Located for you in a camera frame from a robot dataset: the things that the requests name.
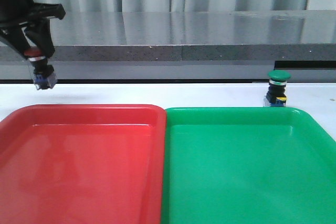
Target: green button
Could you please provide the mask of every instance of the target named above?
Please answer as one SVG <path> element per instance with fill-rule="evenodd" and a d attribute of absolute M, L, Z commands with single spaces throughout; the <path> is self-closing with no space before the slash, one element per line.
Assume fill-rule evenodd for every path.
<path fill-rule="evenodd" d="M 273 70 L 268 76 L 275 81 L 287 81 L 291 77 L 290 73 L 283 70 Z"/>

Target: white tabletop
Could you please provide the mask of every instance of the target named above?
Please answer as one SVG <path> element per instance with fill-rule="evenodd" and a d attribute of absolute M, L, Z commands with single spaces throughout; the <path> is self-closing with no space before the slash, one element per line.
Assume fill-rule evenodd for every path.
<path fill-rule="evenodd" d="M 33 104 L 154 104 L 164 109 L 191 106 L 259 107 L 267 83 L 239 84 L 0 84 L 0 120 Z M 336 83 L 289 83 L 287 106 L 308 112 L 336 140 Z"/>

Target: plastic tray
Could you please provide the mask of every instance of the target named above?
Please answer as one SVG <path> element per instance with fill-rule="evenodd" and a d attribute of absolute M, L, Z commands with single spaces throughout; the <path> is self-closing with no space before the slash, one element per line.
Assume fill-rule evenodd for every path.
<path fill-rule="evenodd" d="M 0 123 L 0 223 L 160 223 L 166 113 L 35 105 Z"/>
<path fill-rule="evenodd" d="M 167 110 L 162 223 L 336 223 L 336 143 L 292 108 Z"/>

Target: gray countertop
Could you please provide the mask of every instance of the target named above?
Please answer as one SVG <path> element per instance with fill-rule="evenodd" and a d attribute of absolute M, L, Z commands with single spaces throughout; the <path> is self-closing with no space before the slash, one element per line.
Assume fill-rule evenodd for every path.
<path fill-rule="evenodd" d="M 336 11 L 72 13 L 53 61 L 336 60 Z M 0 44 L 0 61 L 21 61 Z"/>

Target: red tray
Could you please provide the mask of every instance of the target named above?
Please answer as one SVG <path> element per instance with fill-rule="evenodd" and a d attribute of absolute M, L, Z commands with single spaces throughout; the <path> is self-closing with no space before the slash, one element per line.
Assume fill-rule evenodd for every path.
<path fill-rule="evenodd" d="M 160 223 L 166 113 L 34 105 L 0 122 L 0 223 Z"/>

